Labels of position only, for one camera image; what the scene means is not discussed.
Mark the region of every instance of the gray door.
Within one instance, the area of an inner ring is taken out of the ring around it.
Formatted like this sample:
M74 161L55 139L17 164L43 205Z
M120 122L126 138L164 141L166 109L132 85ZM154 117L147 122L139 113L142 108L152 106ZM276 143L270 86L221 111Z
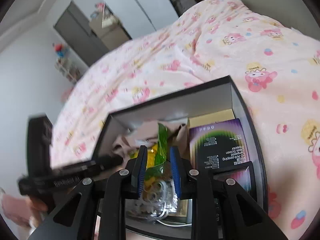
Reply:
M89 27L89 20L73 2L54 28L88 66L109 52Z

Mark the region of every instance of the metal screw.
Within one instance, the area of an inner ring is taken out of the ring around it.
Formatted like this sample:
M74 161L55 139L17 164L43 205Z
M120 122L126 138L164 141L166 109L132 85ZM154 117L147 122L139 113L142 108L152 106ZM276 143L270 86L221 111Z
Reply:
M125 176L125 175L128 175L128 174L129 174L129 171L126 170L126 169L123 169L123 170L119 171L119 174L120 174L121 176Z
M197 170L190 170L189 173L190 173L191 176L199 175L199 171L197 171Z
M236 184L236 181L234 180L234 179L231 179L231 178L229 178L229 179L227 179L226 180L226 183L228 184L228 185L234 185L234 184Z
M83 185L89 185L89 184L91 184L91 182L92 182L91 178L85 178L82 180Z

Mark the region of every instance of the ceiling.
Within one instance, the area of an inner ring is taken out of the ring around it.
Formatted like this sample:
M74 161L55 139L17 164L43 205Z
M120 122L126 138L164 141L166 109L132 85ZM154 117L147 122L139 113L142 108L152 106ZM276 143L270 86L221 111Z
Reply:
M0 36L17 22L36 13L44 0L15 0L0 22Z

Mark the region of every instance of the bed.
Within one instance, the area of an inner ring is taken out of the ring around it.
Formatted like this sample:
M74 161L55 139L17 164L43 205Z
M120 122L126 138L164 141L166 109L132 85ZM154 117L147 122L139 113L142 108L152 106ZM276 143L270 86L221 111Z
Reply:
M227 75L259 136L269 216L299 239L320 208L320 42L240 0L202 1L96 62L54 126L52 168L91 159L108 113Z

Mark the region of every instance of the purple product box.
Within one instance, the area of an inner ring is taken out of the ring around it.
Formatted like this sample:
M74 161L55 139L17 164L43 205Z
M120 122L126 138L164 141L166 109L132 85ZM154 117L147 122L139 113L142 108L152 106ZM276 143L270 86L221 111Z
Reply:
M189 129L190 156L198 170L227 168L249 161L239 119Z

